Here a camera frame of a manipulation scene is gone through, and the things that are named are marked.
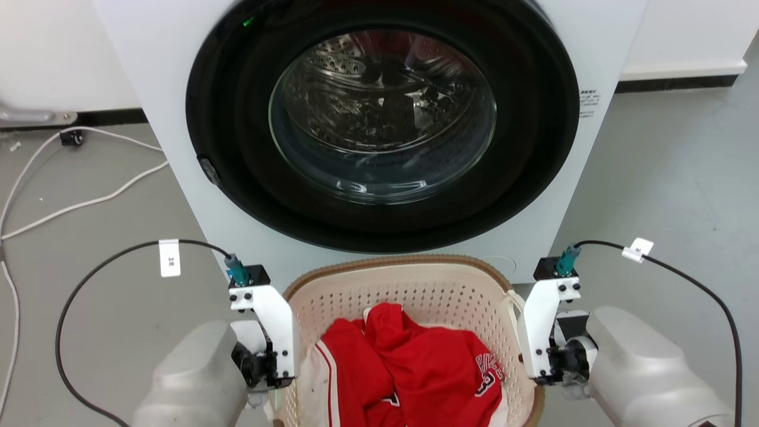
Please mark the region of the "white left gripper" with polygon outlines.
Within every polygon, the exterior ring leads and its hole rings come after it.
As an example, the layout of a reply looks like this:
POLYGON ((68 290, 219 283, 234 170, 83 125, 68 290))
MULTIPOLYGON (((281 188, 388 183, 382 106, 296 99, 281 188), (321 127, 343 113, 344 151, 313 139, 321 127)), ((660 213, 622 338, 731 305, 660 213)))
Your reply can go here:
POLYGON ((290 386, 300 375, 300 324, 287 300, 270 285, 229 287, 231 310, 255 319, 232 322, 237 344, 231 357, 249 391, 290 386))

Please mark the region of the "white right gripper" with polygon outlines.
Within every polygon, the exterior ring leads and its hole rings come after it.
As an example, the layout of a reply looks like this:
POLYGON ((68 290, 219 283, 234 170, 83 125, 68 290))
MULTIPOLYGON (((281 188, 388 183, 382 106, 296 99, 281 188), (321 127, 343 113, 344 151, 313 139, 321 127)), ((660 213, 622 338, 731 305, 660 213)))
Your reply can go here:
POLYGON ((577 276, 542 279, 521 308, 517 334, 521 361, 539 385, 586 386, 597 344, 586 331, 590 314, 562 311, 561 303, 580 298, 577 276))

